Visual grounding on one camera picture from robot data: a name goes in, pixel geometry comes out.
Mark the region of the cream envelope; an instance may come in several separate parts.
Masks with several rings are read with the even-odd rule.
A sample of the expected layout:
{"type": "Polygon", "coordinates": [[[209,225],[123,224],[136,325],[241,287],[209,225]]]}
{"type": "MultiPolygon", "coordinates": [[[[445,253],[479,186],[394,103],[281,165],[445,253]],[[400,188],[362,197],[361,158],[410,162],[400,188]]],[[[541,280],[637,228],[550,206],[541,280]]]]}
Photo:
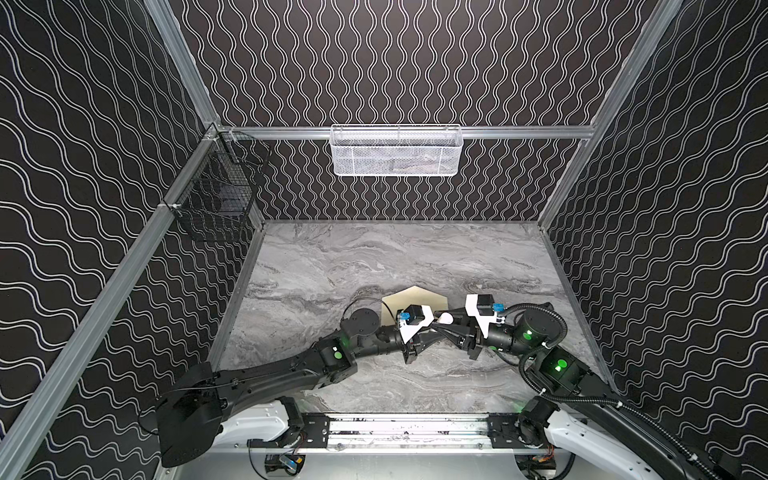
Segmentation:
{"type": "Polygon", "coordinates": [[[433,311],[448,309],[448,299],[445,296],[419,286],[412,286],[405,290],[384,296],[382,302],[381,324],[383,326],[394,325],[395,314],[399,310],[406,309],[409,305],[428,305],[433,311]]]}

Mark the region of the white glue stick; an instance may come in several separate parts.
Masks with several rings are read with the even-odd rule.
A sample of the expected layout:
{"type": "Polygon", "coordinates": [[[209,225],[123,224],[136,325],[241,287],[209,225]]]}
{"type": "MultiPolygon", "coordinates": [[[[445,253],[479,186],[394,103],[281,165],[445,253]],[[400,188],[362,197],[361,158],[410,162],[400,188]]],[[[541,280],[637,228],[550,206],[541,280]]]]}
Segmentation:
{"type": "Polygon", "coordinates": [[[450,325],[454,322],[454,317],[449,312],[442,312],[437,318],[437,322],[443,325],[450,325]]]}

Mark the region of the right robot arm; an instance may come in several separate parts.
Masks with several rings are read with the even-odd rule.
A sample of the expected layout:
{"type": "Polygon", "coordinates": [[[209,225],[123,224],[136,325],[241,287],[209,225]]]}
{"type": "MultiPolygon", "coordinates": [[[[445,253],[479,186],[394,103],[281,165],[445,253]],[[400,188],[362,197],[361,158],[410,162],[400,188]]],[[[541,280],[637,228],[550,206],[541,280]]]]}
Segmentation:
{"type": "Polygon", "coordinates": [[[565,449],[628,479],[740,479],[726,453],[689,446],[561,347],[564,318],[548,304],[494,303],[438,311],[431,323],[460,347],[486,348],[535,392],[517,416],[521,442],[565,449]]]}

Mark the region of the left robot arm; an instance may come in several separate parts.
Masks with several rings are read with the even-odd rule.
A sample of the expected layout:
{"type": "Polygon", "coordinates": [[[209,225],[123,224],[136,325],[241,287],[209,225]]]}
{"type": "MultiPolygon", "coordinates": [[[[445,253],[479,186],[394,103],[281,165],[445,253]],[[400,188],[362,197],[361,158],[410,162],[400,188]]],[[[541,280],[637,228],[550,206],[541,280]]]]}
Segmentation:
{"type": "Polygon", "coordinates": [[[383,326],[375,311],[360,308],[294,356],[236,370],[197,364],[156,400],[161,465],[177,467],[200,457],[222,433],[223,422],[250,407],[339,383],[357,372],[359,358],[399,352],[410,363],[443,338],[427,327],[405,341],[397,327],[383,326]]]}

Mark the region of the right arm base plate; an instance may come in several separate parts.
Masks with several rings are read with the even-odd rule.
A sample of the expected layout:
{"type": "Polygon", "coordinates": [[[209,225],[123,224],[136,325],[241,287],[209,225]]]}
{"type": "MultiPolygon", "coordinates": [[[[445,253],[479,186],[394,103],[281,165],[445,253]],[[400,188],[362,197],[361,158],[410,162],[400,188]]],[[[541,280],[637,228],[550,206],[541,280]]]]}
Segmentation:
{"type": "Polygon", "coordinates": [[[493,449],[534,448],[542,443],[537,427],[519,414],[490,414],[486,423],[493,449]]]}

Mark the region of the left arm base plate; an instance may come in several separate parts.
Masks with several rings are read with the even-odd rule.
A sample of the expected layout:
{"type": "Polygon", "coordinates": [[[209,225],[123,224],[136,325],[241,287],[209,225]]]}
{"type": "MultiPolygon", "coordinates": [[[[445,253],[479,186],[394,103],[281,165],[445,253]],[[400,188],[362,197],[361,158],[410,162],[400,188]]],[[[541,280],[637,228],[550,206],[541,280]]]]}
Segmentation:
{"type": "Polygon", "coordinates": [[[330,424],[331,418],[325,414],[303,414],[297,439],[289,445],[289,448],[293,450],[325,449],[328,446],[330,424]]]}

